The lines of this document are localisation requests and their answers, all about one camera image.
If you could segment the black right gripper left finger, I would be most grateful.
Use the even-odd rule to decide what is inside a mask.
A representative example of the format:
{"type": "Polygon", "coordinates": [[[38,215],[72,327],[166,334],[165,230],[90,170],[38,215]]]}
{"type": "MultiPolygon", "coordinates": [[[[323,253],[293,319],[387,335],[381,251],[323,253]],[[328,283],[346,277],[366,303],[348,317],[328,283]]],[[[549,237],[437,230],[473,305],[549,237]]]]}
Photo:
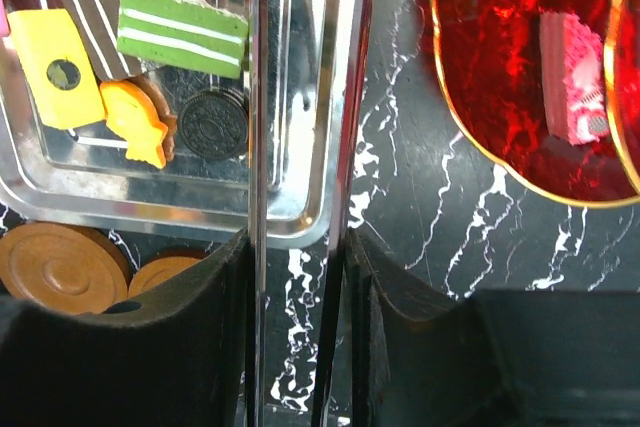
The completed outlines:
{"type": "Polygon", "coordinates": [[[5,426],[230,426],[244,361],[249,239],[101,314],[1,299],[5,426]]]}

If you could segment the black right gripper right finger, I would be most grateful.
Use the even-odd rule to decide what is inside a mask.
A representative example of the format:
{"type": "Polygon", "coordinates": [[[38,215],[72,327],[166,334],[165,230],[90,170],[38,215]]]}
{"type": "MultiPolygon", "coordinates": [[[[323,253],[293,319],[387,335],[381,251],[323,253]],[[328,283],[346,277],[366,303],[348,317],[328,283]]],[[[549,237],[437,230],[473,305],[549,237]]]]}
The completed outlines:
{"type": "Polygon", "coordinates": [[[456,301],[345,238],[356,426],[635,426],[639,297],[479,290],[456,301]]]}

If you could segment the red white strawberry cake slice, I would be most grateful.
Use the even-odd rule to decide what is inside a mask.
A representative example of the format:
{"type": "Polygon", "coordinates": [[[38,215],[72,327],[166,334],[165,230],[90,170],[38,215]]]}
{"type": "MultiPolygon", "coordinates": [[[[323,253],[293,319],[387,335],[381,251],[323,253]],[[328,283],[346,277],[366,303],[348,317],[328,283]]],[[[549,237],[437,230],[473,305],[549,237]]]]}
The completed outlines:
{"type": "Polygon", "coordinates": [[[608,136],[600,36],[575,14],[544,12],[539,47],[549,133],[574,146],[608,136]]]}

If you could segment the green striped macaron cake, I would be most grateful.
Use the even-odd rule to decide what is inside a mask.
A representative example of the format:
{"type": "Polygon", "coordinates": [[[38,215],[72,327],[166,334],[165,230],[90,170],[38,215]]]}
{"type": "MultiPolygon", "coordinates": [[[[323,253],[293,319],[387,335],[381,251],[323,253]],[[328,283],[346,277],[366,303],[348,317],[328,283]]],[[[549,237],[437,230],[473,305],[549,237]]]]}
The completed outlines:
{"type": "Polygon", "coordinates": [[[193,0],[120,0],[117,50],[132,57],[237,79],[248,20],[193,0]]]}

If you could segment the red three-tier cake stand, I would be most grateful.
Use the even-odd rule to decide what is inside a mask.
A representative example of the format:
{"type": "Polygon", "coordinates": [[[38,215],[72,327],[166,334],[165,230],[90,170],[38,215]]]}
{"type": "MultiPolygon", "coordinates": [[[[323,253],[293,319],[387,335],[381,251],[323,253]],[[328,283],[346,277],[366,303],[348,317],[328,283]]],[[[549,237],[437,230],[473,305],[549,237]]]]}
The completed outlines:
{"type": "Polygon", "coordinates": [[[562,204],[613,208],[639,197],[614,143],[548,132],[539,17],[576,14],[603,34],[610,0],[430,0],[441,91],[463,134],[521,185],[562,204]]]}

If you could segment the silver metal serving tongs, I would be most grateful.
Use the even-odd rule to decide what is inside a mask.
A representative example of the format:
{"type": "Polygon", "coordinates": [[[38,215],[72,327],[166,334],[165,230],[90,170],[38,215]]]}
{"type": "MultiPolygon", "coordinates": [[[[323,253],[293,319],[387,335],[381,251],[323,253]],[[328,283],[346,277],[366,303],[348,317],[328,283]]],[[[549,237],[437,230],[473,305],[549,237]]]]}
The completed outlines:
{"type": "Polygon", "coordinates": [[[312,422],[326,422],[372,0],[247,0],[245,422],[265,417],[267,252],[327,242],[312,422]]]}

